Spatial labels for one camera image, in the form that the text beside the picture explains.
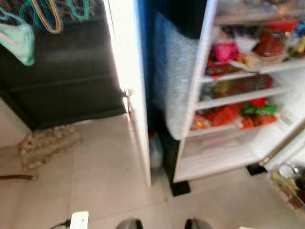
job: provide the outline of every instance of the hanging cloth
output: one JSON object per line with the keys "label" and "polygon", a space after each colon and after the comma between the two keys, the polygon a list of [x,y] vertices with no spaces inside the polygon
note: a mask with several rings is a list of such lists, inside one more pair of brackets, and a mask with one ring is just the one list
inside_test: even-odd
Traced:
{"label": "hanging cloth", "polygon": [[75,7],[73,6],[72,0],[67,0],[67,2],[68,2],[68,5],[69,5],[70,10],[73,13],[74,17],[76,17],[80,21],[84,21],[84,20],[88,19],[88,16],[89,16],[89,1],[88,0],[82,0],[82,5],[84,7],[84,14],[82,16],[76,12]]}
{"label": "hanging cloth", "polygon": [[49,6],[50,6],[50,10],[54,16],[55,19],[55,27],[53,28],[48,20],[45,18],[45,16],[42,13],[42,10],[38,4],[38,2],[36,0],[31,0],[32,4],[34,6],[34,9],[36,11],[36,13],[38,14],[43,26],[51,33],[60,33],[62,31],[62,22],[61,22],[61,18],[58,14],[58,10],[56,7],[56,4],[54,2],[54,0],[49,0]]}
{"label": "hanging cloth", "polygon": [[0,7],[0,20],[16,19],[20,25],[0,24],[0,44],[9,50],[24,65],[34,64],[34,32],[21,18],[6,12]]}

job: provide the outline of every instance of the bubble wrap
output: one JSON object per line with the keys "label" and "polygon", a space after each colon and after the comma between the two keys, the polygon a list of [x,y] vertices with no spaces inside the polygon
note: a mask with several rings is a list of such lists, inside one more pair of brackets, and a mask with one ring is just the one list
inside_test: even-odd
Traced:
{"label": "bubble wrap", "polygon": [[198,40],[189,39],[161,14],[154,34],[154,103],[163,111],[167,128],[176,140],[182,138],[189,109],[191,79]]}

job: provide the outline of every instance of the pink package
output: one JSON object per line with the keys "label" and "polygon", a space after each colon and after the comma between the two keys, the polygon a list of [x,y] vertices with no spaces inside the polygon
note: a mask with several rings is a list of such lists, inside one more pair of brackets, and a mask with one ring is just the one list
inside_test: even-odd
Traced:
{"label": "pink package", "polygon": [[236,59],[239,55],[235,42],[218,43],[214,46],[215,56],[218,61],[228,62]]}

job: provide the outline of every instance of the green cloth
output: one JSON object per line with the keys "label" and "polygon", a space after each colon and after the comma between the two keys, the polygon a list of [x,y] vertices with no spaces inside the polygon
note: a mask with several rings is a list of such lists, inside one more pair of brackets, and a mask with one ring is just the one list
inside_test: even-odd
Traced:
{"label": "green cloth", "polygon": [[30,25],[0,24],[0,44],[9,50],[24,65],[34,64],[34,32]]}

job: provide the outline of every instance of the tiled floor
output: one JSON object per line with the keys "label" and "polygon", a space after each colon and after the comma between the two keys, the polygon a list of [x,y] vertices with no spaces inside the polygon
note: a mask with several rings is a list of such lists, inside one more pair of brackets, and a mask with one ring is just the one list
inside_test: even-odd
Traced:
{"label": "tiled floor", "polygon": [[[264,175],[233,170],[193,181],[191,194],[173,198],[163,172],[146,187],[127,116],[79,129],[83,144],[35,171],[38,180],[0,181],[1,229],[49,229],[80,210],[89,211],[89,229],[114,229],[129,217],[145,229],[183,229],[190,217],[215,229],[304,228]],[[16,150],[0,150],[0,174],[19,170]]]}

